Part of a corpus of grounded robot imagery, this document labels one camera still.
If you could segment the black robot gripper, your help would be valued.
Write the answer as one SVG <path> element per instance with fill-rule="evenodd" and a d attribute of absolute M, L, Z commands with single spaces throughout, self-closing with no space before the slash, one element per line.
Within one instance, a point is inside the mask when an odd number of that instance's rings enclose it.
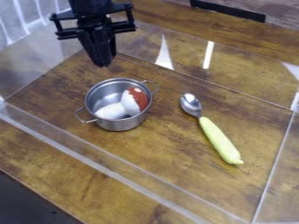
<path fill-rule="evenodd" d="M 116 56 L 116 33 L 134 32 L 136 30 L 131 3 L 114 3 L 112 0 L 68 0 L 70 10 L 52 13 L 49 20 L 55 23 L 57 39 L 75 39 L 83 45 L 95 65 L 108 66 Z M 110 15 L 118 12 L 126 13 L 126 21 L 114 22 Z M 103 59 L 99 45 L 104 40 Z"/>

